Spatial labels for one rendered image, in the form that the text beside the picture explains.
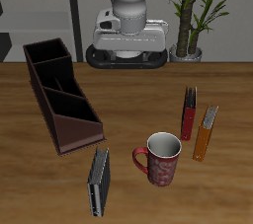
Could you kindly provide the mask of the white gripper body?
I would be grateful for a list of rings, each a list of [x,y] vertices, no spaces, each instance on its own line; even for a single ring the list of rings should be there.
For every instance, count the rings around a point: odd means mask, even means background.
[[[123,35],[118,31],[97,29],[93,45],[99,50],[163,51],[166,46],[168,24],[162,20],[148,20],[137,35]]]

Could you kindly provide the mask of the dark brown desk caddy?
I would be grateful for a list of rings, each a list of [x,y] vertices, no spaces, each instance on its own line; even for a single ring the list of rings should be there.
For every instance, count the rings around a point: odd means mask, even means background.
[[[79,87],[60,38],[23,46],[31,86],[59,156],[106,140],[103,123]]]

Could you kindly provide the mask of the black and white striped book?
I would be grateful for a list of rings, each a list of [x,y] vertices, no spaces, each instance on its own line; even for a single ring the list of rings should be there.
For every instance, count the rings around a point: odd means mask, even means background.
[[[90,210],[93,216],[102,217],[104,215],[110,181],[109,150],[96,149],[87,180]]]

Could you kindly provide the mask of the green pot plant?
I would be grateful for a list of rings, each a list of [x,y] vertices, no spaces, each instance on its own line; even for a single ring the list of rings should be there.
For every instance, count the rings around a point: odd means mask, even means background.
[[[226,0],[220,1],[213,9],[213,0],[179,0],[174,2],[175,15],[180,19],[178,41],[169,49],[171,62],[200,62],[202,50],[197,47],[199,34],[211,31],[209,24],[215,19],[227,16],[222,12]]]

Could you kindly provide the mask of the grey shelf unit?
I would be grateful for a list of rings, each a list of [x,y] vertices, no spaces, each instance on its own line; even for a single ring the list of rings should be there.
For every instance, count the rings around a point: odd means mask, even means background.
[[[83,60],[77,0],[0,0],[0,62],[23,62],[23,46],[59,37]]]

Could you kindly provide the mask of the red patterned mug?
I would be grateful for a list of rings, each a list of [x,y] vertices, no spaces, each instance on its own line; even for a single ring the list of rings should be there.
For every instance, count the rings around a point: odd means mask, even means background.
[[[173,181],[181,150],[182,144],[175,135],[157,132],[147,139],[146,147],[137,147],[132,151],[132,160],[141,171],[147,174],[148,180],[153,185],[167,187]],[[146,156],[146,167],[136,160],[138,154]]]

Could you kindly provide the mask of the flat black base plate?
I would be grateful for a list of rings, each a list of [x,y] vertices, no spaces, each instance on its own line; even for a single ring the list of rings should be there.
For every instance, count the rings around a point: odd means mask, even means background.
[[[99,50],[91,44],[86,50],[86,61],[97,69],[156,69],[162,67],[168,59],[167,49],[161,52],[147,52],[148,60],[142,61],[143,52],[132,58],[116,57],[111,60],[107,50]]]

